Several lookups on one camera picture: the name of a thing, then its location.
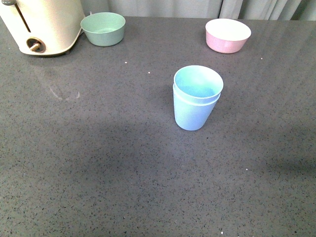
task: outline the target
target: light blue plastic cup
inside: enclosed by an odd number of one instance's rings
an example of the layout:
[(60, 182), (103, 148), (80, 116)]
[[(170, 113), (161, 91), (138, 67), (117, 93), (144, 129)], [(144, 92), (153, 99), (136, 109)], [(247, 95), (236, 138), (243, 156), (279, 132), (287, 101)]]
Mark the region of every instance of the light blue plastic cup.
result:
[(191, 65), (178, 70), (173, 81), (176, 123), (188, 131), (203, 127), (223, 86), (221, 76), (210, 68)]

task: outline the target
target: cream appliance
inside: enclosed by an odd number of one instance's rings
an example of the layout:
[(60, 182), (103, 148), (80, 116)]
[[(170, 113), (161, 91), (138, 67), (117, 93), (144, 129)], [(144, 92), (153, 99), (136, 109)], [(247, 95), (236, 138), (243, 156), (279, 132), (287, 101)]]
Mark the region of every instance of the cream appliance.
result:
[(0, 16), (20, 51), (31, 55), (66, 52), (85, 17), (80, 0), (1, 0)]

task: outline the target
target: stacked cups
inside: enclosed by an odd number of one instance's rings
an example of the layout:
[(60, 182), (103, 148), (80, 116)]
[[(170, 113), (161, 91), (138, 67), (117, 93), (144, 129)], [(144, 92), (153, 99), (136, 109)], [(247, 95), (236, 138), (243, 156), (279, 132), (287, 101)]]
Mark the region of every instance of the stacked cups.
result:
[(174, 115), (183, 129), (200, 129), (211, 114), (223, 89), (223, 80), (214, 70), (191, 65), (177, 71), (173, 81)]

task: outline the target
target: toaster slot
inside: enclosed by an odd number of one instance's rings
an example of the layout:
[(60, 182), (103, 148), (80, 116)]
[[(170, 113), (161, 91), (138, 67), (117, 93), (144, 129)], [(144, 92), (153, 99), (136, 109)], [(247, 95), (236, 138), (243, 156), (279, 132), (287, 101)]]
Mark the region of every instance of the toaster slot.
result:
[(18, 11), (18, 13), (19, 13), (19, 15), (20, 15), (20, 17), (21, 17), (21, 19), (22, 19), (22, 21), (23, 21), (23, 23), (24, 23), (26, 29), (28, 30), (28, 32), (31, 32), (31, 30), (30, 30), (28, 24), (26, 23), (26, 20), (24, 19), (24, 16), (23, 16), (23, 14), (22, 14), (22, 12), (21, 12), (21, 10), (20, 10), (18, 4), (15, 3), (14, 6), (15, 6), (16, 10)]

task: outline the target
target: curtain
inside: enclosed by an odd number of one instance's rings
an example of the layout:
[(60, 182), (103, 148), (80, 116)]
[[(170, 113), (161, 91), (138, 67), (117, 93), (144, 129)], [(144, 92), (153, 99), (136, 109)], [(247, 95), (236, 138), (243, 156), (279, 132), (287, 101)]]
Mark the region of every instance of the curtain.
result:
[(316, 0), (81, 0), (84, 13), (123, 16), (316, 20)]

